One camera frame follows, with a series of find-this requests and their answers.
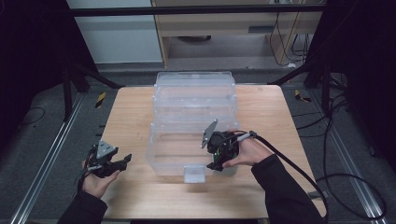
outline person's left hand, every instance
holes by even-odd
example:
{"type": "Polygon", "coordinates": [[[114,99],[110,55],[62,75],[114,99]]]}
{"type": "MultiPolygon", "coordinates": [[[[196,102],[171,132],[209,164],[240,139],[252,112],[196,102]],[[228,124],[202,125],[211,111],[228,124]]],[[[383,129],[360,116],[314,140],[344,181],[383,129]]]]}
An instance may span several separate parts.
{"type": "Polygon", "coordinates": [[[117,176],[120,174],[120,171],[115,171],[112,175],[107,176],[105,178],[100,178],[94,174],[89,174],[84,179],[84,183],[82,184],[82,190],[85,192],[95,196],[98,199],[101,199],[105,194],[107,187],[117,179],[117,176]]]}

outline white wall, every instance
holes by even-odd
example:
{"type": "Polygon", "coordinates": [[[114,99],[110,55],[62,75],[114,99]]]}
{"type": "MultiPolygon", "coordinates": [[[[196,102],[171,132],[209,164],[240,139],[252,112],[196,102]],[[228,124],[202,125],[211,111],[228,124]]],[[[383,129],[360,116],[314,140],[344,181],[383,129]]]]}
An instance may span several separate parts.
{"type": "MultiPolygon", "coordinates": [[[[67,0],[71,8],[150,7],[149,0],[67,0]]],[[[161,63],[153,16],[76,18],[96,63],[161,63]]]]}

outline floor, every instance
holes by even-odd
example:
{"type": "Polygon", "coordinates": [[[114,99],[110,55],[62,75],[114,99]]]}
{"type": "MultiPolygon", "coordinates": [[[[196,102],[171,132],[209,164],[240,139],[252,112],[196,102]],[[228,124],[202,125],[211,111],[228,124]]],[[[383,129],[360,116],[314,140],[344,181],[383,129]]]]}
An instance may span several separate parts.
{"type": "MultiPolygon", "coordinates": [[[[296,42],[295,48],[300,48],[301,43],[296,42]]],[[[263,35],[212,36],[206,41],[201,37],[173,38],[169,56],[169,64],[161,69],[163,71],[229,70],[233,72],[235,82],[253,84],[276,80],[286,75],[293,69],[293,66],[300,66],[302,63],[295,62],[289,66],[287,66],[288,62],[283,62],[285,65],[277,64],[263,35]]],[[[157,72],[139,70],[114,74],[105,71],[103,75],[128,86],[152,85],[155,83],[157,72]]],[[[301,85],[303,80],[304,75],[301,75],[282,87],[296,127],[303,127],[321,117],[320,97],[318,96],[320,87],[305,90],[301,85]],[[304,99],[296,98],[295,90],[299,90],[304,99]]],[[[40,193],[33,199],[32,207],[27,208],[26,218],[36,223],[54,223],[56,217],[64,211],[74,190],[72,183],[78,172],[80,161],[76,158],[85,157],[86,150],[83,148],[99,140],[100,133],[103,131],[101,125],[106,124],[106,118],[117,91],[110,90],[93,79],[89,79],[89,82],[92,89],[89,93],[83,94],[78,117],[67,131],[66,139],[60,142],[60,151],[53,155],[57,160],[49,165],[47,181],[44,181],[39,188],[40,193]],[[94,105],[97,96],[102,91],[106,91],[106,99],[101,109],[96,109],[94,105]]],[[[332,90],[332,97],[339,93],[338,90],[332,90]]],[[[81,97],[80,94],[74,95],[75,100],[79,97],[81,97]]],[[[53,140],[62,129],[64,112],[61,107],[56,106],[62,100],[62,86],[39,93],[32,103],[32,106],[38,109],[32,109],[27,114],[25,123],[29,124],[21,126],[9,145],[12,153],[7,158],[2,158],[0,163],[0,200],[2,201],[0,223],[8,223],[14,215],[26,192],[35,181],[35,175],[46,160],[49,149],[53,147],[53,140]]],[[[323,157],[326,158],[329,173],[353,170],[353,167],[348,165],[348,158],[350,158],[360,174],[380,189],[387,201],[389,212],[386,219],[376,222],[364,220],[348,213],[333,197],[330,197],[330,223],[396,223],[394,212],[396,199],[393,196],[394,189],[396,189],[396,175],[384,160],[370,156],[367,142],[356,120],[353,119],[353,114],[348,111],[347,105],[338,109],[333,118],[333,129],[326,143],[328,149],[326,154],[322,150],[323,137],[313,137],[325,131],[325,121],[299,130],[314,176],[323,175],[323,157]]],[[[324,189],[327,188],[323,183],[319,184],[324,189]]],[[[364,210],[365,207],[362,204],[373,195],[361,197],[357,191],[367,192],[367,190],[365,191],[360,183],[354,183],[349,179],[334,179],[331,184],[334,191],[348,202],[349,206],[365,214],[367,210],[364,210]]]]}

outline person's arm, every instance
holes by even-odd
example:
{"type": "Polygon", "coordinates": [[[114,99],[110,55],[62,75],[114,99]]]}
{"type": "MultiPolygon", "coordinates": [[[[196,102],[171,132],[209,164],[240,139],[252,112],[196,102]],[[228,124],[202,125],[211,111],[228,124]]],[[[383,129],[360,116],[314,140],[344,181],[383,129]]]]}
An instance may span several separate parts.
{"type": "Polygon", "coordinates": [[[93,174],[85,177],[81,191],[64,211],[58,224],[100,224],[107,210],[101,198],[119,173],[116,171],[105,178],[93,174]]]}
{"type": "Polygon", "coordinates": [[[286,171],[279,158],[253,138],[239,143],[239,155],[223,163],[252,166],[252,173],[265,190],[265,205],[272,224],[324,223],[308,195],[286,171]]]}

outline person's right hand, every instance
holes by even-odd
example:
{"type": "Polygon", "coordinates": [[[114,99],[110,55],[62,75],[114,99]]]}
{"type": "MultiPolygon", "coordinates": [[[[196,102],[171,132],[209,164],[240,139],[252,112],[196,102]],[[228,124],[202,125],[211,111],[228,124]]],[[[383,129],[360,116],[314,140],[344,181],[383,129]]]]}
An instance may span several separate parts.
{"type": "Polygon", "coordinates": [[[232,167],[239,164],[253,166],[272,154],[267,147],[254,138],[249,137],[239,142],[239,155],[232,160],[224,162],[222,167],[232,167]]]}

